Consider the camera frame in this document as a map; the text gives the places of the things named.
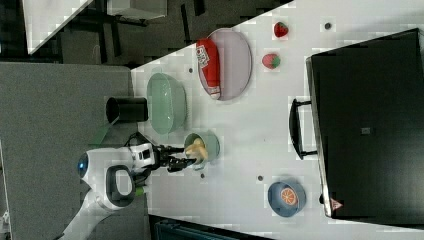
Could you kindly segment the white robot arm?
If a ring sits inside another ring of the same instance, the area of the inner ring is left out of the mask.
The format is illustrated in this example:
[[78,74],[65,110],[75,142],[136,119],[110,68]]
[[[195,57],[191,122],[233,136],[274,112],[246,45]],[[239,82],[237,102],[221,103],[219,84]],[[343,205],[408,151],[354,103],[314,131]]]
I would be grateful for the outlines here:
[[184,148],[151,143],[85,152],[77,169],[89,191],[72,221],[54,240],[87,240],[101,221],[134,201],[137,176],[160,167],[177,172],[193,165],[196,158],[175,157],[184,152]]

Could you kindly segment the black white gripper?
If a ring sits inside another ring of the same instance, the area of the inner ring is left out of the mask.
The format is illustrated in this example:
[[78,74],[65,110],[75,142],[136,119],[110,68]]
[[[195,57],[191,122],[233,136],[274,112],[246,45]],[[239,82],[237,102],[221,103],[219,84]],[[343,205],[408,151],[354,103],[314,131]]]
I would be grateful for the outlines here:
[[[163,165],[163,153],[184,153],[185,148],[144,143],[130,146],[129,150],[133,158],[132,170],[144,171],[145,169],[156,170],[161,167]],[[169,173],[179,172],[195,162],[195,159],[172,158],[168,161],[167,171]]]

